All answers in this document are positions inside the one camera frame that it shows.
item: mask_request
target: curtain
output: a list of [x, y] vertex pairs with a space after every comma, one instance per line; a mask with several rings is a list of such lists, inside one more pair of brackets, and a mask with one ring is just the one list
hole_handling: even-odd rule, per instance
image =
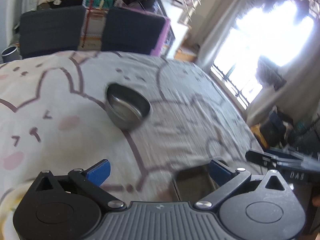
[[[247, 0], [232, 0], [231, 4], [226, 8], [220, 20], [211, 31], [207, 31], [207, 28], [204, 26], [202, 33], [207, 38], [200, 46], [196, 64], [206, 73], [210, 72], [210, 68], [221, 45], [228, 36], [229, 30], [234, 24], [240, 9], [244, 7], [246, 2]], [[210, 26], [210, 20], [214, 17], [214, 14], [208, 17], [203, 25]]]
[[274, 105], [294, 122], [313, 114], [320, 100], [320, 22], [315, 20], [301, 52], [279, 69], [287, 83], [278, 91], [263, 88], [244, 112], [249, 127], [263, 121]]

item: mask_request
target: black chair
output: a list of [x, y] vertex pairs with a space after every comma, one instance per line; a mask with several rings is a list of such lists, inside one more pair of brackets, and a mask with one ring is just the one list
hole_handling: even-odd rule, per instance
[[101, 51], [124, 51], [150, 55], [165, 19], [113, 7], [106, 15]]
[[20, 19], [20, 54], [38, 57], [63, 50], [77, 50], [85, 8], [71, 6], [30, 11]]

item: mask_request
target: window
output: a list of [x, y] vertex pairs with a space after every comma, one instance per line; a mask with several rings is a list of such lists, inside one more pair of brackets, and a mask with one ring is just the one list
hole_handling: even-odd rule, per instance
[[255, 73], [260, 55], [280, 67], [290, 62], [301, 50], [313, 27], [305, 17], [293, 24], [296, 5], [286, 1], [269, 13], [253, 8], [237, 19], [211, 68], [246, 109], [261, 91]]

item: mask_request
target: bed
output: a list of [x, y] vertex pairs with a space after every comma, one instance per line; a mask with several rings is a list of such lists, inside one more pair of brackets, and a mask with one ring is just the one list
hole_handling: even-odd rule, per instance
[[[121, 131], [104, 110], [106, 84], [129, 86], [150, 102], [141, 127]], [[101, 186], [130, 201], [170, 201], [172, 175], [215, 158], [231, 167], [261, 150], [237, 110], [195, 64], [122, 52], [65, 51], [0, 65], [0, 222], [14, 239], [12, 212], [41, 170], [64, 175], [101, 159]]]

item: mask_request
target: stainless steel bowl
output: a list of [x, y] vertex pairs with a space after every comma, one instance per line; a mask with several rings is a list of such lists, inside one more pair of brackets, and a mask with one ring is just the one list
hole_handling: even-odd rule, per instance
[[138, 127], [152, 113], [151, 104], [143, 95], [117, 83], [109, 84], [106, 88], [105, 110], [121, 130]]

